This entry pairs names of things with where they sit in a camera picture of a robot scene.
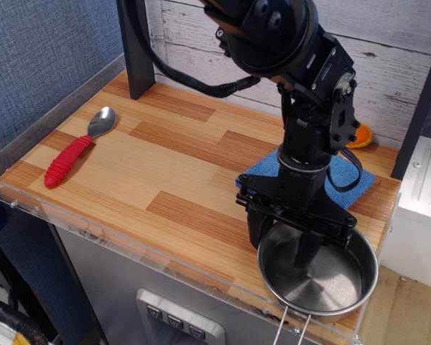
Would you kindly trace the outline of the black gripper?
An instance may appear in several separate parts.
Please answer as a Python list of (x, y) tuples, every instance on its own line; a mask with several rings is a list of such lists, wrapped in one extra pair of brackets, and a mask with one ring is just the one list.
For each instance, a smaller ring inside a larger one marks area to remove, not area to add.
[(357, 220), (325, 191), (332, 157), (325, 154), (314, 162), (302, 163), (280, 150), (276, 177), (238, 176), (236, 202), (248, 213), (249, 239), (255, 249), (275, 221), (302, 231), (296, 268), (306, 268), (321, 244), (341, 249), (348, 246)]

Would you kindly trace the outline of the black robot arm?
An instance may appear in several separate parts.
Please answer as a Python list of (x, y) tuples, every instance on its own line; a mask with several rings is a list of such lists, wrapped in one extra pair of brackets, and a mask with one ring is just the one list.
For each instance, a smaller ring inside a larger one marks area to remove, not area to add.
[(274, 177), (240, 175), (239, 204), (249, 237), (260, 245), (274, 222), (302, 232), (295, 266), (322, 245), (348, 246), (356, 220), (325, 192), (330, 162), (355, 141), (353, 61), (319, 25), (312, 1), (206, 1), (221, 48), (249, 75), (267, 78), (282, 97), (284, 139)]

